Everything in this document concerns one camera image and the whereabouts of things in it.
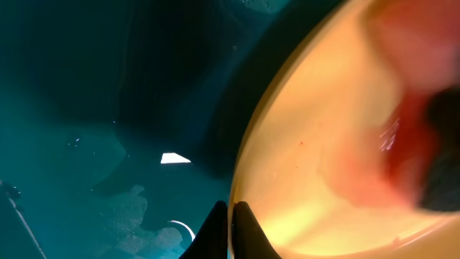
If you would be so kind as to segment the yellow-green plate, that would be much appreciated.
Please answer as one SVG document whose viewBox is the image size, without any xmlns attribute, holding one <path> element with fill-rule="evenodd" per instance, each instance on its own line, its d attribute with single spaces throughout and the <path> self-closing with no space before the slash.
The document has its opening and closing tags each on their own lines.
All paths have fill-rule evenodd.
<svg viewBox="0 0 460 259">
<path fill-rule="evenodd" d="M 376 1 L 344 1 L 294 49 L 260 99 L 229 200 L 248 203 L 281 258 L 459 256 L 459 211 L 404 205 L 388 178 L 403 98 L 364 23 Z"/>
</svg>

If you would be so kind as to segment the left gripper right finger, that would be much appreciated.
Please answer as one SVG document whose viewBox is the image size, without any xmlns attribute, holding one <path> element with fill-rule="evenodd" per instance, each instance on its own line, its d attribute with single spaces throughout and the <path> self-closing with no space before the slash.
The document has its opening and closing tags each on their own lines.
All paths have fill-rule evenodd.
<svg viewBox="0 0 460 259">
<path fill-rule="evenodd" d="M 245 201 L 233 208 L 231 244 L 235 259 L 281 259 Z"/>
</svg>

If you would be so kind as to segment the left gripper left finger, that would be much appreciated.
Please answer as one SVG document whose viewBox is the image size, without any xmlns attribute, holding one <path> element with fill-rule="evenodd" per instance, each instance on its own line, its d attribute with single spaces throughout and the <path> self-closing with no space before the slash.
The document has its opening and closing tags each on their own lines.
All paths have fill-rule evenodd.
<svg viewBox="0 0 460 259">
<path fill-rule="evenodd" d="M 217 201 L 194 241 L 179 259 L 227 259 L 227 205 Z"/>
</svg>

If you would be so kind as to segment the red and green sponge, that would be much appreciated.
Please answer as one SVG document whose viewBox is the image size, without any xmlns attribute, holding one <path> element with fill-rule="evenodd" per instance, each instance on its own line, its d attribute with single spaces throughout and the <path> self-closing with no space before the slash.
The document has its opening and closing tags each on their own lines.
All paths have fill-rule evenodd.
<svg viewBox="0 0 460 259">
<path fill-rule="evenodd" d="M 404 205 L 459 211 L 459 0 L 376 1 L 364 20 L 402 84 L 388 178 Z"/>
</svg>

